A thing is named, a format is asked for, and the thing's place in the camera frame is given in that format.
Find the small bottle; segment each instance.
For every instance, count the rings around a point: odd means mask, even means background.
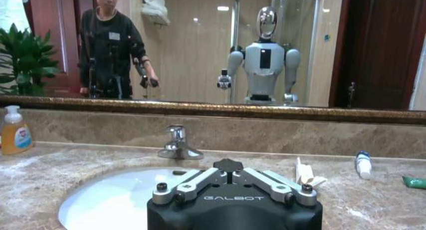
[[[357,172],[363,179],[371,179],[372,177],[372,162],[371,154],[367,151],[360,151],[355,160]]]
[[[35,145],[19,109],[21,107],[17,105],[6,107],[7,115],[2,128],[2,152],[5,155],[22,153]]]

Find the soap dispenser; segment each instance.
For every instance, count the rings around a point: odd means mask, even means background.
[[[21,107],[17,105],[6,107],[7,115],[2,129],[2,152],[5,155],[22,153],[35,145],[19,109]]]

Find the towel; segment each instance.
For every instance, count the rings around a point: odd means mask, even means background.
[[[147,15],[154,23],[170,25],[168,8],[166,0],[144,0],[142,12]]]
[[[31,31],[23,0],[0,0],[0,28],[9,31],[14,23],[19,30]]]

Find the backsplash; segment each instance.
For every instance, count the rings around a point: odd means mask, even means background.
[[[22,110],[37,141],[162,148],[168,125],[208,150],[426,158],[426,127],[293,120]]]

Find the humanoid robot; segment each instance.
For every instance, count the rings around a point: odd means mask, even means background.
[[[246,50],[240,47],[232,49],[228,57],[228,69],[222,71],[218,87],[232,87],[232,79],[244,62],[248,75],[247,103],[276,103],[275,88],[279,75],[285,67],[285,93],[284,104],[292,105],[299,101],[299,96],[292,94],[292,88],[297,79],[297,68],[301,63],[301,53],[297,49],[285,48],[272,41],[277,28],[277,12],[273,7],[264,7],[257,16],[259,41],[250,45]]]

